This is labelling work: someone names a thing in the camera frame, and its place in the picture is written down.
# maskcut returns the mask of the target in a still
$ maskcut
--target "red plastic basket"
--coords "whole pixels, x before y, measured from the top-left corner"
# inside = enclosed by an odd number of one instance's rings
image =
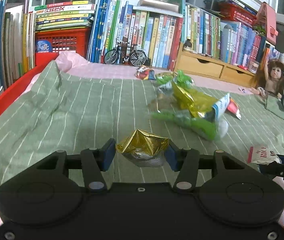
[[[35,40],[49,41],[52,45],[53,52],[75,50],[77,54],[86,57],[89,44],[89,31],[90,28],[78,28],[39,32],[35,34]]]
[[[247,10],[230,3],[219,3],[221,14],[224,16],[222,20],[241,22],[250,28],[257,19]]]

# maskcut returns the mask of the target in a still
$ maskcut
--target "wooden drawer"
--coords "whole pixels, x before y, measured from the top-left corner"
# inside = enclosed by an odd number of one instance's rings
[[[240,70],[229,68],[228,66],[225,66],[223,68],[222,75],[220,77],[220,79],[223,81],[244,87],[251,87],[252,78],[253,78],[252,75],[242,72]]]
[[[223,65],[209,62],[195,57],[181,55],[175,69],[183,70],[187,74],[219,78]]]

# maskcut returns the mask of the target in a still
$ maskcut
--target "red bed rail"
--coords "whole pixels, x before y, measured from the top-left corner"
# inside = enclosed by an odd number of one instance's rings
[[[37,66],[20,77],[13,85],[0,95],[0,115],[18,98],[27,88],[32,78],[43,71],[51,60],[58,57],[58,53],[37,53]]]

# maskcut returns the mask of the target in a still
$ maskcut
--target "wooden drawer unit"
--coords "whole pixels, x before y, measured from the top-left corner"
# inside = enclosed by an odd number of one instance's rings
[[[183,72],[188,74],[219,78],[222,68],[223,65],[216,64],[214,62],[181,55],[179,64],[176,69],[183,70]]]
[[[230,82],[243,87],[250,87],[253,73],[219,59],[182,50],[180,43],[175,71],[180,69],[186,74],[209,77]]]
[[[222,70],[222,75],[220,79],[239,86],[250,87],[253,74],[248,71],[243,71],[241,69],[239,70],[235,68],[235,66],[234,68],[225,66]]]

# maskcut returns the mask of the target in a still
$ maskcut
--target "doll hair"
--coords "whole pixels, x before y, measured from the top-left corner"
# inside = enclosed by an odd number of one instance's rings
[[[270,60],[268,62],[269,77],[271,77],[271,70],[274,67],[281,69],[281,77],[278,81],[276,94],[280,93],[281,95],[283,95],[283,90],[284,90],[284,64],[282,62],[280,62],[279,60]],[[265,87],[266,80],[265,80],[263,69],[261,69],[261,68],[258,69],[257,74],[254,77],[254,83],[256,84],[256,87],[263,87],[263,88]]]

